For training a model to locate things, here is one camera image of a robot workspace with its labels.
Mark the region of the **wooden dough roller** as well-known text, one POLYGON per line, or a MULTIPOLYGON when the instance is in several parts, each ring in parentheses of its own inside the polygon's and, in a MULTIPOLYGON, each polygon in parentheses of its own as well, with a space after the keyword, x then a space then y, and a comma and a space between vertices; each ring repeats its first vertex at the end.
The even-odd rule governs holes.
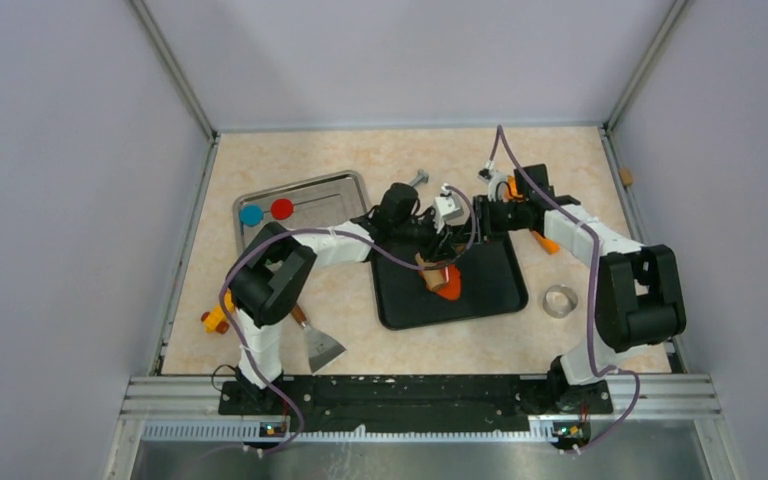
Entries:
POLYGON ((419 249, 414 259, 420 267, 420 276, 426 288, 433 293, 438 293, 447 287, 451 283, 449 267, 455 265, 474 244, 474 241, 466 243, 452 241, 443 242, 434 248, 419 249))

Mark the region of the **orange-red dough piece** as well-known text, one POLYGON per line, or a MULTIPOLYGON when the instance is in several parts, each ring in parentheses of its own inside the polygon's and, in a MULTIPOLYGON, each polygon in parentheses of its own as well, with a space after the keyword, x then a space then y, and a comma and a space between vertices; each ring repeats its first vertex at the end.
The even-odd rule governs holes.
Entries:
POLYGON ((446 283, 436 291, 436 294, 448 301, 457 301, 462 293, 461 272, 455 265, 449 265, 445 269, 444 280, 446 283))

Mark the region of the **black baking tray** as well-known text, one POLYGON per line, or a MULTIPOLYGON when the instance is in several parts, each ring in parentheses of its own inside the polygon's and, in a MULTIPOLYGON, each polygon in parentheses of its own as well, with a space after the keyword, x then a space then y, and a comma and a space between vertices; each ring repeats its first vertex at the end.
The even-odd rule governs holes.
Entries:
POLYGON ((460 296, 446 299, 427 289, 417 271, 377 252, 370 260, 380 323, 406 330, 523 310, 529 293, 509 235, 473 245, 456 262, 460 296))

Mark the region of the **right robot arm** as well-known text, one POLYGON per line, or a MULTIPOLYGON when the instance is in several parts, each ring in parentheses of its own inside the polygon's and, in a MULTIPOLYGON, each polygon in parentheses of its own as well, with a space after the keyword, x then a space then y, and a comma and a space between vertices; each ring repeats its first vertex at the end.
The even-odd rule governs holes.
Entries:
POLYGON ((484 239, 529 230, 589 270, 585 337, 555 358, 547 373, 546 397, 554 409, 574 411, 627 358, 685 331, 677 261, 669 247, 624 236, 575 197, 557 195, 543 164, 507 175, 488 161, 478 176, 487 185, 486 194, 473 201, 484 239))

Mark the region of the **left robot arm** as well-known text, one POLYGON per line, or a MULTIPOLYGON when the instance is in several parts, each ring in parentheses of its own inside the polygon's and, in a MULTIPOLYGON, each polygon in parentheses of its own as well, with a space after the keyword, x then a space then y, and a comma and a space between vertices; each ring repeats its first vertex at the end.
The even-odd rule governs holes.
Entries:
POLYGON ((478 237, 472 200, 445 184, 426 210, 416 189, 394 183, 364 214, 329 227, 261 228, 226 274, 219 307, 241 349, 243 401, 257 413, 279 404, 281 323, 297 306, 312 271, 369 260, 374 252, 416 272, 443 271, 478 237))

